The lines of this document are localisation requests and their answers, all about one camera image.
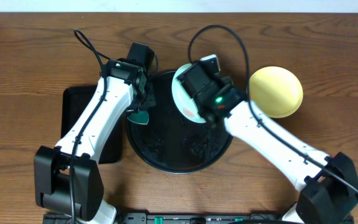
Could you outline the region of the green scrubbing sponge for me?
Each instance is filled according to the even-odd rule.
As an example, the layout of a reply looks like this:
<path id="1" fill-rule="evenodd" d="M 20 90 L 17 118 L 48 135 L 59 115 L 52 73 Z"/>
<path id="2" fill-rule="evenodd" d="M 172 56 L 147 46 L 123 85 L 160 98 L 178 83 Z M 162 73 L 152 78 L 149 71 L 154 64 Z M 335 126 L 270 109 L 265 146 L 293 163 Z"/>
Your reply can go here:
<path id="1" fill-rule="evenodd" d="M 149 113 L 147 111 L 131 113 L 127 120 L 135 124 L 147 125 L 149 123 Z"/>

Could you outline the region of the light green plate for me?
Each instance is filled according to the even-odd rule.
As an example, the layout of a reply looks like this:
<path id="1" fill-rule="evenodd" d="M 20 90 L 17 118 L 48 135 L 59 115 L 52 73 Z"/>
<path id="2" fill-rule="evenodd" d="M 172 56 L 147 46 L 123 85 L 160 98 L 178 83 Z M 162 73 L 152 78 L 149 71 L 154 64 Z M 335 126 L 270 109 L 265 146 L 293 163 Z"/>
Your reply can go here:
<path id="1" fill-rule="evenodd" d="M 194 123 L 206 123 L 206 120 L 198 114 L 198 108 L 194 99 L 190 98 L 180 81 L 177 79 L 191 64 L 181 66 L 174 74 L 172 80 L 172 96 L 179 112 L 188 120 Z"/>

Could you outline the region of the yellow plate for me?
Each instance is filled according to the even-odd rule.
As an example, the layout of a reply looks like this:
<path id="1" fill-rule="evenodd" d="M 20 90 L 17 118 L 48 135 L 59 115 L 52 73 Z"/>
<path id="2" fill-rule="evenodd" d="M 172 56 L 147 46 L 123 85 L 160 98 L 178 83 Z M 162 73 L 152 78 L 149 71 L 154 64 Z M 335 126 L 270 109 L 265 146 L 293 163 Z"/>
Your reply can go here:
<path id="1" fill-rule="evenodd" d="M 289 70 L 269 66 L 251 76 L 251 100 L 269 117 L 285 118 L 293 114 L 303 101 L 303 87 Z"/>

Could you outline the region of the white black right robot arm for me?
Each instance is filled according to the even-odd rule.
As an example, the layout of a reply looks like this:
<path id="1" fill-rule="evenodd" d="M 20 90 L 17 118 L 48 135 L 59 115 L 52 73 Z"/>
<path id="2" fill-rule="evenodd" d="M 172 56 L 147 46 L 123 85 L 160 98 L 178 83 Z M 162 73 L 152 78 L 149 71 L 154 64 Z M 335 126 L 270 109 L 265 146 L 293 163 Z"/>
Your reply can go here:
<path id="1" fill-rule="evenodd" d="M 299 191 L 280 223 L 341 223 L 358 205 L 358 176 L 350 157 L 330 156 L 269 118 L 246 92 L 220 75 L 217 61 L 186 64 L 172 81 L 174 102 L 196 123 L 223 122 L 226 131 L 272 163 Z"/>

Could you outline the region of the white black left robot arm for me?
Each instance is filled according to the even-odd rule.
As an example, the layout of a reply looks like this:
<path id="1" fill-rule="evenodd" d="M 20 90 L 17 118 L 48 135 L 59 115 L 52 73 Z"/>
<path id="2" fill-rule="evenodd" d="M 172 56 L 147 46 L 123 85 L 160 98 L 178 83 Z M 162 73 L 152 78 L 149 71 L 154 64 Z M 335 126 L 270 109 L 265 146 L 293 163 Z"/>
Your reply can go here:
<path id="1" fill-rule="evenodd" d="M 121 115 L 142 103 L 153 64 L 120 58 L 101 70 L 93 97 L 76 123 L 53 148 L 34 156 L 35 202 L 63 213 L 71 223 L 114 223 L 117 210 L 104 199 L 98 169 L 104 145 Z"/>

